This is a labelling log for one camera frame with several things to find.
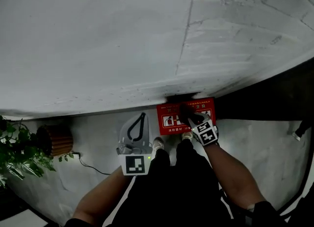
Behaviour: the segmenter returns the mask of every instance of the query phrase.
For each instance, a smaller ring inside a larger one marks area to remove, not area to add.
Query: power cord
[[[79,158],[79,162],[83,165],[83,166],[85,166],[85,167],[87,167],[87,168],[92,168],[92,169],[94,169],[94,170],[96,170],[96,171],[98,171],[99,173],[101,173],[101,174],[103,174],[103,175],[110,175],[110,174],[108,174],[108,173],[103,173],[103,172],[100,172],[98,169],[96,169],[96,168],[94,168],[94,167],[92,167],[92,166],[89,166],[89,165],[87,165],[87,164],[83,164],[82,163],[82,160],[81,160],[81,158],[80,158],[80,154],[79,154],[79,156],[78,156]]]

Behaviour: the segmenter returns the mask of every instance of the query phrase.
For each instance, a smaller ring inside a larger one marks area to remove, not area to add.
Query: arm
[[[252,174],[240,161],[216,144],[204,149],[221,187],[233,203],[246,209],[265,201]]]
[[[124,176],[122,168],[119,167],[82,198],[73,218],[81,219],[93,226],[102,226],[119,203],[132,178]]]

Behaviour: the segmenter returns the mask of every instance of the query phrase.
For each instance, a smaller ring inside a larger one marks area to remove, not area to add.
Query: black cable
[[[92,167],[92,166],[83,164],[82,161],[81,161],[81,159],[80,159],[80,156],[78,156],[78,157],[79,157],[78,159],[79,159],[81,165],[83,165],[83,166],[85,166],[85,167],[87,167],[87,168],[92,168],[92,169],[98,171],[99,173],[101,173],[101,174],[103,174],[103,175],[108,175],[108,176],[111,175],[111,174],[108,174],[108,173],[102,173],[102,172],[100,172],[98,169],[96,169],[96,168],[94,168],[94,167]]]

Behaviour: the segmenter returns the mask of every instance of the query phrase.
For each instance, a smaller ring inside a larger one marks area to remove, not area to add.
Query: brown pot
[[[63,155],[73,147],[72,134],[65,126],[41,126],[37,130],[37,137],[47,155]]]

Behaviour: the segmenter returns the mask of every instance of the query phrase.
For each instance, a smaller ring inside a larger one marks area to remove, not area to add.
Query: gray floor
[[[159,135],[157,113],[146,110],[150,120],[150,139]],[[67,124],[74,136],[74,150],[83,153],[83,161],[102,172],[111,173],[118,166],[116,154],[118,132],[123,122],[139,112],[111,113],[81,117],[66,117],[49,121],[27,122],[31,131],[43,124]],[[310,132],[297,142],[289,135],[299,122],[264,122],[221,120],[217,122],[220,145],[242,161],[255,177],[263,195],[278,209],[297,192],[303,178],[310,145]],[[165,137],[170,149],[178,136]],[[205,155],[201,145],[193,142],[198,153]],[[172,165],[175,149],[170,150]],[[79,200],[106,175],[82,166],[77,158],[68,162],[54,160],[57,172],[47,170],[44,177],[26,174],[21,181],[9,179],[9,186],[32,207],[64,225]],[[110,224],[117,209],[107,219]]]

